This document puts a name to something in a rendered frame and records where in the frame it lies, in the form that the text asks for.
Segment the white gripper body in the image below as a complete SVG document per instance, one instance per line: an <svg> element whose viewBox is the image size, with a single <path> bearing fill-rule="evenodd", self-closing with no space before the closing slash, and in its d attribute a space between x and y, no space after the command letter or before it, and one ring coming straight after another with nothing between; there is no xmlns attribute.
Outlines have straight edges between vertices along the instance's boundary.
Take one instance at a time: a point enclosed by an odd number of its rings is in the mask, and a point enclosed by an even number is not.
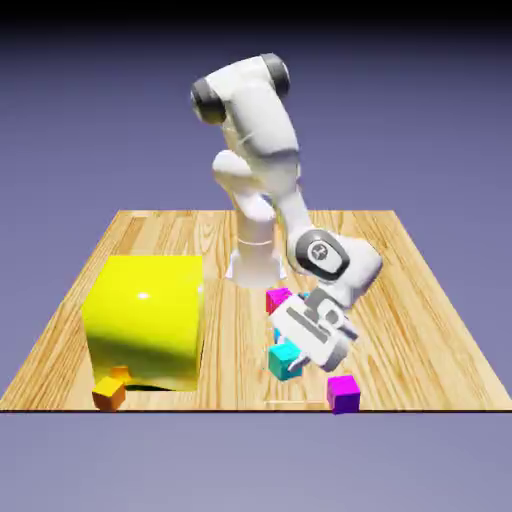
<svg viewBox="0 0 512 512"><path fill-rule="evenodd" d="M346 357L349 339L327 321L306 316L307 306L298 295L284 300L270 315L274 328L324 371L334 371Z"/></svg>

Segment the small cyan cube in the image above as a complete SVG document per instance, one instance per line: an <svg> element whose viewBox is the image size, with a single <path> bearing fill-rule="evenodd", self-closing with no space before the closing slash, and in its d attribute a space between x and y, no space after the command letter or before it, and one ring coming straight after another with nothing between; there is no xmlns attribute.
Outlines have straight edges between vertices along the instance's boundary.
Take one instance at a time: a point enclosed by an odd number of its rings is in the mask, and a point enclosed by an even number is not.
<svg viewBox="0 0 512 512"><path fill-rule="evenodd" d="M289 366L299 355L300 350L289 341L275 344L268 349L268 369L279 381L299 377L302 375L301 367L289 370Z"/></svg>

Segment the small magenta cube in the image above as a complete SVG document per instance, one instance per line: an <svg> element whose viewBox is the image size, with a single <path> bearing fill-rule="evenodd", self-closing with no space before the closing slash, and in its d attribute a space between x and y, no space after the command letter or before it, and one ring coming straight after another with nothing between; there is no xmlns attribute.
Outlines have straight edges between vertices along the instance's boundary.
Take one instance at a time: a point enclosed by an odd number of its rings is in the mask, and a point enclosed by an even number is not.
<svg viewBox="0 0 512 512"><path fill-rule="evenodd" d="M273 288L266 291L266 312L271 315L285 300L292 295L287 287Z"/></svg>

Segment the small purple cube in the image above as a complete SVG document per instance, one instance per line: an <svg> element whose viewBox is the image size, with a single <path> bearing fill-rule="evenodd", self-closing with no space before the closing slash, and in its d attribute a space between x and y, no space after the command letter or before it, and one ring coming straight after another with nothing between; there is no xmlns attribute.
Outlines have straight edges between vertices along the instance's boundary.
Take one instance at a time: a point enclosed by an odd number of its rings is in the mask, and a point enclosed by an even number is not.
<svg viewBox="0 0 512 512"><path fill-rule="evenodd" d="M361 391L352 375L330 377L327 380L327 401L333 414L359 411Z"/></svg>

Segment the small orange cube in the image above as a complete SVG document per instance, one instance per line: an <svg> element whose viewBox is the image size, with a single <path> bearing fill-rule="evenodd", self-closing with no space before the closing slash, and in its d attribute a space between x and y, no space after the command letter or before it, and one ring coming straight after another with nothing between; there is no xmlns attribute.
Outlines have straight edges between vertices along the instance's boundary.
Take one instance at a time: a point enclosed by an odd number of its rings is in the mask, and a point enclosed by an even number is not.
<svg viewBox="0 0 512 512"><path fill-rule="evenodd" d="M121 380L106 376L95 385L92 398L100 411L114 412L126 398L125 385Z"/></svg>

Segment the large yellow box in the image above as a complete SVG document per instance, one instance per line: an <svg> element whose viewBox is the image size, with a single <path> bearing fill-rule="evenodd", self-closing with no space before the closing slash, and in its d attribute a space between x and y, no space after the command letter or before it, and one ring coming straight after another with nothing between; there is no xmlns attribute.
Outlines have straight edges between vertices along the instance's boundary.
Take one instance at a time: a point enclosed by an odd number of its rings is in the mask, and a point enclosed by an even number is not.
<svg viewBox="0 0 512 512"><path fill-rule="evenodd" d="M205 323L200 256L110 256L81 316L95 381L121 368L132 386L197 389Z"/></svg>

